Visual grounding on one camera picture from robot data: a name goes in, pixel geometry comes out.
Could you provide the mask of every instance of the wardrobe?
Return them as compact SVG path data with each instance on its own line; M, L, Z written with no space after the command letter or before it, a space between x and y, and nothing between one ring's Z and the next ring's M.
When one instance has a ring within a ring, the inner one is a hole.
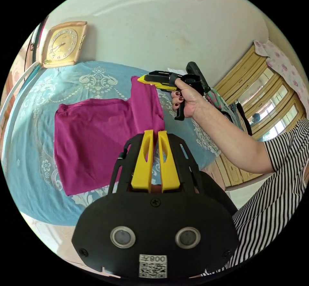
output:
M232 70L215 86L228 105L239 102L252 130L252 137L266 141L291 130L305 109L285 80L266 64L266 57L252 45ZM261 174L243 171L220 154L216 161L225 187L258 178Z

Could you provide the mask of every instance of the blue bedsheet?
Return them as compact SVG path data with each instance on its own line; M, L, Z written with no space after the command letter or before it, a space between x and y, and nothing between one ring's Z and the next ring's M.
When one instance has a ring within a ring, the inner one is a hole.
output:
M42 222L74 226L86 206L107 194L108 186L65 195L53 158L54 115L61 103L88 98L126 100L130 97L131 76L146 73L129 66L90 61L46 69L30 90L28 82L23 85L8 122L11 128L6 129L2 159L9 190L21 212ZM214 161L220 152L208 136L191 119L175 121L170 94L158 91L158 95L166 131L187 142L200 168ZM159 168L157 151L153 184L160 184Z

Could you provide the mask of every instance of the black and white stripes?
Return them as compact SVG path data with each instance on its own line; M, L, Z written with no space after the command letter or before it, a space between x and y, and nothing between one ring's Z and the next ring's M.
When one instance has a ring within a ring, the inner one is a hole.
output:
M225 267L216 272L240 264L266 248L290 220L305 192L309 120L298 121L291 131L264 144L275 173L233 216L240 244Z

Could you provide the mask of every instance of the wall clock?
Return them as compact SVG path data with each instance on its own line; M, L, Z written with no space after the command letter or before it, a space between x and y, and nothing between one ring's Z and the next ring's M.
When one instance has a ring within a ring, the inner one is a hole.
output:
M71 21L52 27L41 53L42 66L53 68L76 64L86 31L86 21Z

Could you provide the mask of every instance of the finger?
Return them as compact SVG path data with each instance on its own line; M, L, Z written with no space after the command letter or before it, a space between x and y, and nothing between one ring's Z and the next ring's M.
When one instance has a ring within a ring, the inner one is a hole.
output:
M179 91L173 91L173 92L171 93L171 97L172 97L172 98L175 98L175 97L177 97L177 96L180 96L180 92L179 92Z
M179 78L177 78L175 80L175 85L180 89L180 90L183 90L183 89L186 89L186 88L190 88L189 85L187 85L186 83L184 83L182 80L180 80Z
M173 110L176 112L176 110L179 108L180 104L176 103L175 105L172 106Z
M182 103L184 101L184 98L182 96L180 97L175 97L172 99L172 105L175 105L176 103Z

